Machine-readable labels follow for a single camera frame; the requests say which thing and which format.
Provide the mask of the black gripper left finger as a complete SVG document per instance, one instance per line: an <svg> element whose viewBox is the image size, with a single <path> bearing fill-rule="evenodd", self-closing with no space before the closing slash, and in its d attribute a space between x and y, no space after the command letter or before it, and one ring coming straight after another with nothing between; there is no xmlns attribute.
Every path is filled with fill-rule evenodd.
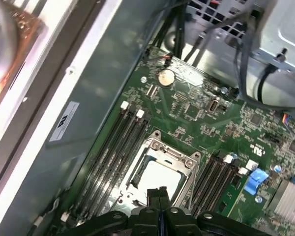
<svg viewBox="0 0 295 236"><path fill-rule="evenodd" d="M130 216L111 211L71 229L72 236L157 236L160 189L147 190L147 206L133 209Z"/></svg>

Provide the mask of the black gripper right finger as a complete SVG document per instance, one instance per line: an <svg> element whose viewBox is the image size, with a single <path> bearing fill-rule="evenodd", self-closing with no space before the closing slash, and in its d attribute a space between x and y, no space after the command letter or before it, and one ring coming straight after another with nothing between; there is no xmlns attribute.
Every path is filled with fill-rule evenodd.
<svg viewBox="0 0 295 236"><path fill-rule="evenodd" d="M184 209L171 207L166 187L160 187L161 197L166 206L165 222L170 236L262 236L262 231L253 229L228 217L204 211L194 218Z"/></svg>

